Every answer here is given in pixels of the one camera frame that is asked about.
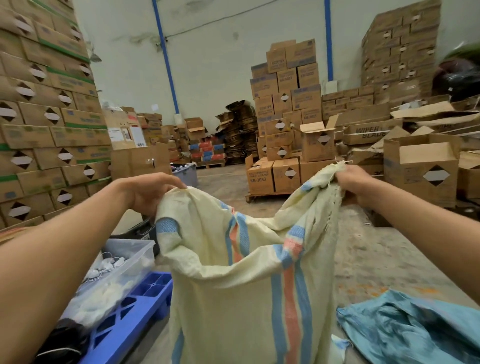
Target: blue pipe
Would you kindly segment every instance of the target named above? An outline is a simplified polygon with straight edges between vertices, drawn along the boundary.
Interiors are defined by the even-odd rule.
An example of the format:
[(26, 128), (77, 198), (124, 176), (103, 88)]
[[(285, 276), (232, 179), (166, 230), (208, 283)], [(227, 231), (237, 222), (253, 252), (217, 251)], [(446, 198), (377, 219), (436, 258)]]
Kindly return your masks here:
[(325, 4), (325, 36), (327, 41), (328, 80), (333, 81), (332, 18), (330, 16), (330, 0), (324, 0), (324, 4)]
[(172, 91), (173, 105), (175, 106), (175, 113), (179, 114), (179, 105), (177, 103), (177, 95), (175, 94), (175, 86), (173, 85), (172, 70), (170, 69), (170, 62), (168, 61), (167, 46), (165, 38), (163, 37), (162, 24), (160, 23), (160, 15), (158, 14), (158, 7), (156, 0), (152, 0), (153, 10), (155, 11), (156, 25), (158, 28), (158, 35), (160, 35), (160, 44), (162, 46), (163, 58), (165, 59), (165, 66), (167, 67), (168, 81), (170, 82), (170, 90)]

